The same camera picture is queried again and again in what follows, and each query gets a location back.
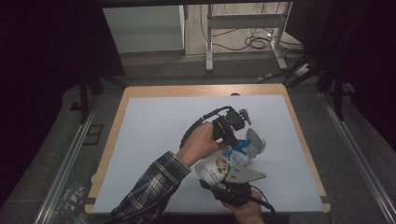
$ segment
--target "plastic bottle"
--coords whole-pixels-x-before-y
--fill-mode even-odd
[[[265,141],[257,130],[249,128],[247,140],[238,140],[235,148],[226,147],[195,164],[195,173],[210,186],[216,186],[236,165],[248,166],[264,151]]]

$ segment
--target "human hand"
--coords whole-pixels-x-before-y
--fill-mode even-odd
[[[251,190],[251,196],[262,199],[262,195],[255,189]],[[240,224],[264,224],[262,220],[262,206],[258,203],[248,201],[240,207],[234,207],[228,203],[221,202],[224,207],[230,209]]]
[[[198,126],[187,138],[183,148],[176,154],[186,165],[192,166],[198,160],[205,159],[214,152],[227,147],[213,140],[213,124],[206,122]]]

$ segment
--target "table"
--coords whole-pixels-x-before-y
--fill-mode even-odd
[[[122,124],[126,106],[128,105],[129,99],[134,97],[178,97],[178,96],[229,96],[234,92],[238,92],[241,95],[282,95],[290,112],[290,116],[299,140],[304,150],[304,155],[309,164],[312,176],[315,179],[319,196],[326,198],[326,192],[320,181],[317,168],[314,164],[312,156],[309,152],[307,143],[305,142],[303,132],[294,113],[293,107],[290,102],[290,98],[286,92],[286,89],[281,84],[261,84],[261,85],[202,85],[202,86],[156,86],[156,87],[129,87],[125,90],[120,106],[115,117],[113,126],[111,128],[105,151],[100,161],[99,167],[95,174],[91,190],[88,198],[90,203],[85,204],[85,210],[88,213],[92,212],[93,203],[92,201],[98,196],[99,189],[105,179],[106,169],[110,163],[111,155],[114,146],[117,141],[118,134],[120,132],[120,126]],[[323,203],[323,212],[327,213],[331,209],[329,203]]]
[[[250,28],[278,28],[275,40],[271,40],[270,45],[280,70],[288,70],[280,52],[279,44],[285,30],[290,6],[291,2],[288,2],[281,14],[213,15],[213,5],[207,5],[206,71],[213,71],[212,30]]]

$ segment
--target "dark background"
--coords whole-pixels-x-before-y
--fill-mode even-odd
[[[316,48],[319,61],[331,54],[345,31],[353,4],[333,2]],[[396,148],[396,6],[393,0],[368,4],[344,48],[342,73],[355,89],[352,100],[359,111]],[[96,68],[124,74],[99,5],[1,2],[0,22],[2,203],[47,136],[63,93],[82,74],[95,76]]]
[[[63,3],[0,4],[1,196],[39,150],[66,90],[93,69],[123,76],[103,10]]]

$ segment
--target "plaid sleeve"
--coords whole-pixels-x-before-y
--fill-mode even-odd
[[[171,151],[150,165],[134,188],[111,211],[115,223],[150,223],[165,209],[181,180],[191,172]]]

